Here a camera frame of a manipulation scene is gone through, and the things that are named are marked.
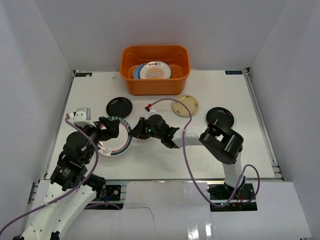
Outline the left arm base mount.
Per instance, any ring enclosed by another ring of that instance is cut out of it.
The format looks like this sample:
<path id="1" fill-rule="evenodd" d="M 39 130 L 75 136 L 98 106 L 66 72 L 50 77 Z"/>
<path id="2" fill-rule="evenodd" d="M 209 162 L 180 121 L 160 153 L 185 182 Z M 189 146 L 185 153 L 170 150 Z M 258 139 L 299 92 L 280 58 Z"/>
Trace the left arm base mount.
<path id="1" fill-rule="evenodd" d="M 121 185 L 105 185 L 96 191 L 96 198 L 90 202 L 86 210 L 121 210 Z"/>

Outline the blue plate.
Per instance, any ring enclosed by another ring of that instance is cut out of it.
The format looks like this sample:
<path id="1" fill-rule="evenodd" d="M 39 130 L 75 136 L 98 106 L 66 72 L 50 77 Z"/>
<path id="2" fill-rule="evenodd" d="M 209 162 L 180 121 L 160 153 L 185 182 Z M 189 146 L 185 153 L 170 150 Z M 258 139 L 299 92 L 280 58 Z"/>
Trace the blue plate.
<path id="1" fill-rule="evenodd" d="M 142 63 L 142 64 L 140 64 L 140 65 L 138 65 L 135 69 L 134 69 L 134 71 L 133 71 L 133 78 L 134 79 L 140 79 L 140 71 L 141 71 L 141 68 L 143 68 L 144 67 L 144 63 Z"/>

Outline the black plate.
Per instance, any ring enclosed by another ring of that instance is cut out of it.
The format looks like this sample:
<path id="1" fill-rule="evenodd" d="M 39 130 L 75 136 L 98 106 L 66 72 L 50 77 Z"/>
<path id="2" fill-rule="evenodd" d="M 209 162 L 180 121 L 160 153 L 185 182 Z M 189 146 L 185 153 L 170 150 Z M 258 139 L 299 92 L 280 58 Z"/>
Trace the black plate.
<path id="1" fill-rule="evenodd" d="M 110 117 L 128 117 L 133 110 L 132 102 L 126 97 L 116 97 L 106 105 L 106 113 Z"/>
<path id="2" fill-rule="evenodd" d="M 216 120 L 232 128 L 235 122 L 233 114 L 226 108 L 213 107 L 206 114 L 206 122 L 208 124 L 214 123 Z"/>

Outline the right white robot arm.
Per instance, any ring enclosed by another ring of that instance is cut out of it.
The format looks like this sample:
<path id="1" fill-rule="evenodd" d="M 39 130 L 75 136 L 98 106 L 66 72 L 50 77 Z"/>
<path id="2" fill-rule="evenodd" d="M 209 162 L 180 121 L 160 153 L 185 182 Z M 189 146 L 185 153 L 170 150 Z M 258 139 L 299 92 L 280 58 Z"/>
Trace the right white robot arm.
<path id="1" fill-rule="evenodd" d="M 155 138 L 169 149 L 188 146 L 203 146 L 222 163 L 226 195 L 236 200 L 244 193 L 245 177 L 241 164 L 243 137 L 220 120 L 205 127 L 169 126 L 159 114 L 141 117 L 129 132 L 133 138 L 147 140 Z"/>

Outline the sunburst pattern plate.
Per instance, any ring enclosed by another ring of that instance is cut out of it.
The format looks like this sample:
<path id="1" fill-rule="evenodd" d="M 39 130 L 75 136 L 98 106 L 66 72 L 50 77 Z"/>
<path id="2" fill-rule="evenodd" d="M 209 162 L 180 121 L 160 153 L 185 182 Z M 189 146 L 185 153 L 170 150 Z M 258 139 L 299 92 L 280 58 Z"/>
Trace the sunburst pattern plate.
<path id="1" fill-rule="evenodd" d="M 150 61 L 139 70 L 139 78 L 146 80 L 163 80 L 172 76 L 171 67 L 163 61 Z"/>

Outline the green rimmed white plate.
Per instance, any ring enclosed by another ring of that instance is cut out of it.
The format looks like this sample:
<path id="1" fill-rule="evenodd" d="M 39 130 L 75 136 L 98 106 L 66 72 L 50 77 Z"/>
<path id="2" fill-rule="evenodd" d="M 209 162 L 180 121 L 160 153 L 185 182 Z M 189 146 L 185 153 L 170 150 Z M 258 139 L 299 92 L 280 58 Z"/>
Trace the green rimmed white plate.
<path id="1" fill-rule="evenodd" d="M 124 154 L 131 146 L 133 137 L 129 135 L 132 130 L 130 124 L 121 117 L 109 116 L 109 121 L 119 120 L 119 135 L 107 141 L 100 141 L 97 149 L 99 153 L 105 157 L 117 157 Z"/>

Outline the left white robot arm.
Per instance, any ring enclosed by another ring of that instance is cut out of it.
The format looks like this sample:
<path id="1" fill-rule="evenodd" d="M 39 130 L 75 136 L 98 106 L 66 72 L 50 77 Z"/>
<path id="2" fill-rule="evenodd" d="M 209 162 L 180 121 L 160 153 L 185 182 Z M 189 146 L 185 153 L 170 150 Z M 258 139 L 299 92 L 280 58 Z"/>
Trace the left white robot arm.
<path id="1" fill-rule="evenodd" d="M 106 179 L 86 166 L 99 157 L 99 142 L 118 137 L 120 121 L 100 117 L 92 122 L 74 112 L 65 121 L 76 131 L 66 138 L 43 204 L 32 210 L 35 218 L 16 240 L 61 240 L 81 211 L 106 195 Z"/>

